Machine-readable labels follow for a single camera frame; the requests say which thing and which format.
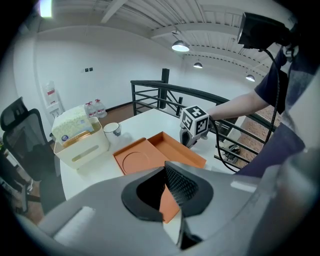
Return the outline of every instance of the white table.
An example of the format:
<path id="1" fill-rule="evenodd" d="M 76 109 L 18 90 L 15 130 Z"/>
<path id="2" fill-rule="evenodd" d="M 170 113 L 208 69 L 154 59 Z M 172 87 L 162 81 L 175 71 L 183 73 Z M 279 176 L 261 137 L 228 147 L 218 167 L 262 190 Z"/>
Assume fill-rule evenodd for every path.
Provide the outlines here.
<path id="1" fill-rule="evenodd" d="M 122 121 L 121 128 L 121 144 L 117 148 L 111 147 L 109 151 L 83 165 L 80 169 L 74 170 L 60 161 L 62 185 L 67 200 L 95 183 L 122 176 L 123 173 L 112 154 L 131 142 L 143 137 L 148 139 L 162 131 L 180 141 L 180 120 L 156 109 L 151 109 Z M 191 150 L 206 159 L 205 169 L 211 170 L 212 167 L 215 167 L 220 169 L 221 172 L 232 174 L 220 160 L 214 158 L 216 151 L 215 134 L 209 132 L 208 139 L 199 139 Z M 164 225 L 164 229 L 174 241 L 178 239 L 180 219 L 181 215 L 177 214 L 172 221 Z"/>

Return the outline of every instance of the orange tray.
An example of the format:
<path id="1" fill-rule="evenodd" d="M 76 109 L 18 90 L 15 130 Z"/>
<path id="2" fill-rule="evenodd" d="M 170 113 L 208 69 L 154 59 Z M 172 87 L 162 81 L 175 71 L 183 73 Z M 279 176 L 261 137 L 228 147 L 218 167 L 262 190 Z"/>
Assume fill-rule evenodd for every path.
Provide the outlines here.
<path id="1" fill-rule="evenodd" d="M 203 168 L 206 164 L 204 158 L 165 132 L 149 139 L 141 138 L 114 152 L 113 156 L 124 175 L 164 167 L 165 161 L 176 161 L 197 168 Z M 179 211 L 179 206 L 167 186 L 161 197 L 159 211 L 165 223 L 171 221 Z"/>

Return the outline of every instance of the white tissue box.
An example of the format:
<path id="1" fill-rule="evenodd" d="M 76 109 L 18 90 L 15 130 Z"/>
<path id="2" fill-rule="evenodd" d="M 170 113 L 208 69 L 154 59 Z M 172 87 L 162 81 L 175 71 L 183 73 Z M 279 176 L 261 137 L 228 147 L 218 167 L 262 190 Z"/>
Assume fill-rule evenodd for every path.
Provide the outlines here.
<path id="1" fill-rule="evenodd" d="M 109 150 L 110 143 L 98 118 L 91 117 L 89 120 L 92 123 L 93 132 L 74 137 L 68 142 L 71 145 L 67 147 L 63 147 L 58 142 L 54 144 L 55 155 L 75 170 Z"/>
<path id="2" fill-rule="evenodd" d="M 78 134 L 93 132 L 92 124 L 87 117 L 85 106 L 71 108 L 54 119 L 51 132 L 61 145 Z"/>

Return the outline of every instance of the white mug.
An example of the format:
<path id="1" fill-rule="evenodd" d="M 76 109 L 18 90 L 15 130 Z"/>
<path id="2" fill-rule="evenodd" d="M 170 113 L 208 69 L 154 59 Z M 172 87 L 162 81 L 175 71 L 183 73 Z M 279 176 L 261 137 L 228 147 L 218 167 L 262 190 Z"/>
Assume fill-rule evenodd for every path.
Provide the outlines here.
<path id="1" fill-rule="evenodd" d="M 110 144 L 116 146 L 119 143 L 121 135 L 121 124 L 117 122 L 108 123 L 103 127 L 104 134 Z"/>

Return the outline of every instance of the mesh chair back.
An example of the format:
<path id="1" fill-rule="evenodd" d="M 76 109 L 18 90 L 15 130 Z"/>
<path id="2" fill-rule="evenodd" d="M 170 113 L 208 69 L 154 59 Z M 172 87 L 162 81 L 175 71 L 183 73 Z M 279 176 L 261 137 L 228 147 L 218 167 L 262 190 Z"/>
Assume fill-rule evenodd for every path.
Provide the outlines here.
<path id="1" fill-rule="evenodd" d="M 28 115 L 28 110 L 22 100 L 18 98 L 15 102 L 10 104 L 0 116 L 0 126 L 3 131 L 9 131 L 14 128 L 20 120 Z"/>
<path id="2" fill-rule="evenodd" d="M 3 143 L 32 179 L 43 180 L 55 172 L 55 163 L 40 113 L 37 109 L 26 111 L 22 100 L 13 104 L 1 114 L 1 128 L 4 124 L 6 129 Z"/>

